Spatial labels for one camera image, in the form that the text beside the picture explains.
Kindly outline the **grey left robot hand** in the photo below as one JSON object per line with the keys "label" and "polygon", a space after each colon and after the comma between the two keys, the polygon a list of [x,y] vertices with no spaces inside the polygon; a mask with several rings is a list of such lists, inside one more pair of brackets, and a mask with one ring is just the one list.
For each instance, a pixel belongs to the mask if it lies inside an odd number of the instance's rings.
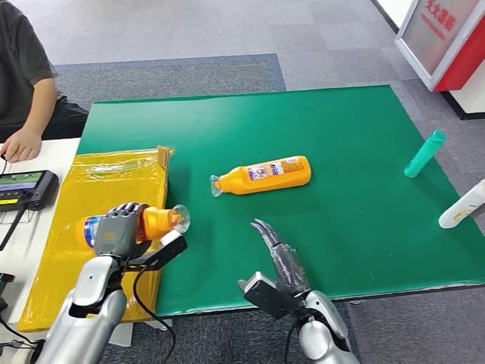
{"label": "grey left robot hand", "polygon": [[96,232],[94,250],[97,256],[114,255],[124,260],[145,254],[150,240],[137,237],[145,203],[127,202],[102,215]]}

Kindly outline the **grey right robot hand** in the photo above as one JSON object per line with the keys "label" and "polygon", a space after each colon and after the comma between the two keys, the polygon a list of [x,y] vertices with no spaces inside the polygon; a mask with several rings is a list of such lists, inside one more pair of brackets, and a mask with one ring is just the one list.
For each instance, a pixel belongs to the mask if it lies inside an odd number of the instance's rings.
{"label": "grey right robot hand", "polygon": [[283,241],[273,227],[260,219],[254,219],[251,226],[259,231],[268,247],[276,273],[278,289],[296,296],[309,289],[306,273],[297,252]]}

